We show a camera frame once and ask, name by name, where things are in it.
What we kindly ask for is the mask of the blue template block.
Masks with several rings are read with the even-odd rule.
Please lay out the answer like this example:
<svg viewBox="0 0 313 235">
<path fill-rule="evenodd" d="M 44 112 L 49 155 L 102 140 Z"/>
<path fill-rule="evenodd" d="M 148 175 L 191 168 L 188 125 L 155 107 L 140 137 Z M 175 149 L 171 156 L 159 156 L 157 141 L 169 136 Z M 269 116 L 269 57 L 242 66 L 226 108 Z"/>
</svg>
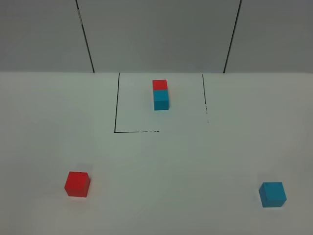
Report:
<svg viewBox="0 0 313 235">
<path fill-rule="evenodd" d="M 168 90 L 153 90 L 154 110 L 169 109 L 169 94 Z"/>
</svg>

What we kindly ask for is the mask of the red template block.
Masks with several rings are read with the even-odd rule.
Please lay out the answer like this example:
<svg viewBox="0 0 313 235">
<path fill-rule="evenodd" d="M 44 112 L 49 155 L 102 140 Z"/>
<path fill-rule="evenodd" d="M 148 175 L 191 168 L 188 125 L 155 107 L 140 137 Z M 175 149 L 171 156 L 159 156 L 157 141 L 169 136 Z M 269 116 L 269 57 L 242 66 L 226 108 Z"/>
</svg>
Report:
<svg viewBox="0 0 313 235">
<path fill-rule="evenodd" d="M 167 80 L 163 79 L 163 80 L 153 80 L 153 90 L 167 90 L 168 86 L 167 86 Z"/>
</svg>

